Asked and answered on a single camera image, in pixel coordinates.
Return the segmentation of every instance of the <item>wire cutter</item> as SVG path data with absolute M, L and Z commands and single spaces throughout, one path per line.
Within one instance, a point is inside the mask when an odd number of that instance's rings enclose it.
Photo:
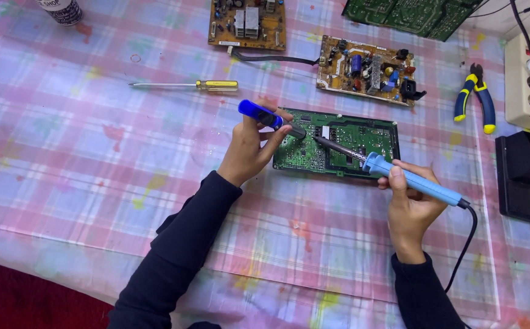
M 470 75 L 466 78 L 464 87 L 459 92 L 458 99 L 455 101 L 454 121 L 459 122 L 466 118 L 466 101 L 468 100 L 470 91 L 474 89 L 482 106 L 484 133 L 492 133 L 496 128 L 496 113 L 486 82 L 482 79 L 482 74 L 482 66 L 473 63 L 470 67 Z

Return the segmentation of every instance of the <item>blue soldering iron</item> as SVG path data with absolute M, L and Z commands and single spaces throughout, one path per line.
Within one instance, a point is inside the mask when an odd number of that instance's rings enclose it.
M 362 161 L 364 163 L 363 170 L 366 172 L 370 172 L 373 175 L 380 174 L 387 177 L 389 176 L 389 171 L 393 164 L 387 162 L 382 155 L 378 155 L 376 152 L 371 152 L 368 156 L 364 156 L 332 140 L 316 136 L 314 136 L 313 139 L 323 146 L 342 154 L 346 154 L 358 161 Z M 432 181 L 419 175 L 415 175 L 407 170 L 403 170 L 403 172 L 405 173 L 405 178 L 407 178 L 407 185 L 412 189 L 442 200 L 450 206 L 459 206 L 460 208 L 466 209 L 466 207 L 470 205 L 469 202 L 462 198 L 462 194 L 459 194 L 458 192 L 446 189 L 441 185 L 433 183 Z
M 251 118 L 257 120 L 265 126 L 273 128 L 273 130 L 277 130 L 283 127 L 284 125 L 290 125 L 291 131 L 288 133 L 288 135 L 291 135 L 298 139 L 305 138 L 305 129 L 292 122 L 285 120 L 282 116 L 276 115 L 274 112 L 271 112 L 270 110 L 260 105 L 257 105 L 252 101 L 241 101 L 239 103 L 239 112 L 246 116 L 250 116 Z

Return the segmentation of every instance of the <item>power supply board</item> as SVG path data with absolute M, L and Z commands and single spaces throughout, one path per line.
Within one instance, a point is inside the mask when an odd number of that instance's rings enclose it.
M 212 0 L 208 44 L 285 50 L 283 1 Z
M 363 171 L 362 163 L 319 145 L 313 136 L 325 137 L 358 153 L 376 152 L 387 161 L 400 159 L 397 123 L 357 116 L 283 108 L 293 114 L 293 123 L 303 127 L 303 139 L 287 136 L 273 155 L 273 168 L 321 173 L 338 177 L 376 180 L 380 175 Z
M 482 0 L 348 0 L 342 16 L 446 41 Z
M 415 61 L 407 49 L 388 49 L 324 35 L 316 88 L 414 106 Z

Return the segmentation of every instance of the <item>person's left hand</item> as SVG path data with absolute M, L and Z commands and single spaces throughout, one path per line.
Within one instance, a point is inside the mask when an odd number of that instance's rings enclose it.
M 293 115 L 266 100 L 259 100 L 255 103 L 275 112 L 287 121 L 293 120 Z M 243 122 L 236 125 L 232 130 L 229 148 L 216 171 L 232 185 L 240 187 L 244 182 L 260 173 L 273 157 L 273 153 L 283 138 L 291 131 L 289 125 L 285 125 L 275 132 L 259 132 L 263 128 L 265 128 L 263 124 L 244 115 Z M 267 140 L 267 143 L 261 147 L 263 140 Z

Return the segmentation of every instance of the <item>tablecloth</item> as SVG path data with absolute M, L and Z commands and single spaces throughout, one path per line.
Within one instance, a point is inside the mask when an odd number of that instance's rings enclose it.
M 241 63 L 208 46 L 211 1 L 79 4 L 85 18 L 64 27 L 33 1 L 0 2 L 2 263 L 112 302 L 161 221 L 217 168 L 241 121 L 238 102 L 266 97 L 397 121 L 402 159 L 431 166 L 478 214 L 449 292 L 459 314 L 480 328 L 530 327 L 530 224 L 498 212 L 494 138 L 521 130 L 504 121 L 505 41 L 459 30 L 442 43 L 352 23 L 340 16 L 341 2 L 284 3 L 286 56 L 317 58 L 323 34 L 414 53 L 415 79 L 427 95 L 405 108 L 317 90 L 316 67 Z M 482 132 L 475 98 L 466 121 L 452 119 L 472 62 L 484 66 L 495 101 L 493 135 Z M 238 80 L 241 89 L 127 86 L 196 79 Z M 403 327 L 389 264 L 388 192 L 270 166 L 243 189 L 180 303 L 184 323 Z M 424 249 L 443 283 L 470 225 L 467 211 L 449 208 L 426 234 Z

